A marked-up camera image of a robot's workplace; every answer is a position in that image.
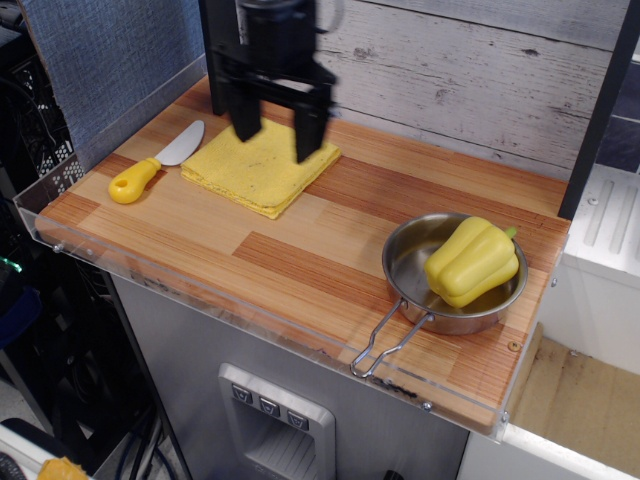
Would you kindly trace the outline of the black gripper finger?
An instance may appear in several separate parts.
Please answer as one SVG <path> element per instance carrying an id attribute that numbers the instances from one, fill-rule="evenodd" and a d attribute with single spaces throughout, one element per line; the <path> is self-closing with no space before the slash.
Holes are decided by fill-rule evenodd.
<path id="1" fill-rule="evenodd" d="M 296 161 L 304 162 L 321 148 L 329 120 L 330 88 L 318 87 L 304 92 L 294 102 Z"/>
<path id="2" fill-rule="evenodd" d="M 236 136 L 246 142 L 262 128 L 258 77 L 233 78 L 228 87 L 228 109 Z"/>

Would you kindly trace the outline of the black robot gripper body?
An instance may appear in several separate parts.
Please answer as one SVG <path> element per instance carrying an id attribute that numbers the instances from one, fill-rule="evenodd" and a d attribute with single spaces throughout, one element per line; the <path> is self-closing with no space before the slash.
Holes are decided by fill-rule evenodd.
<path id="1" fill-rule="evenodd" d="M 330 88 L 333 106 L 333 73 L 314 59 L 317 36 L 325 31 L 317 25 L 314 1 L 235 1 L 242 56 L 225 61 L 223 84 L 228 107 L 227 87 L 233 78 L 258 77 L 260 100 L 293 110 L 294 102 L 313 88 Z"/>

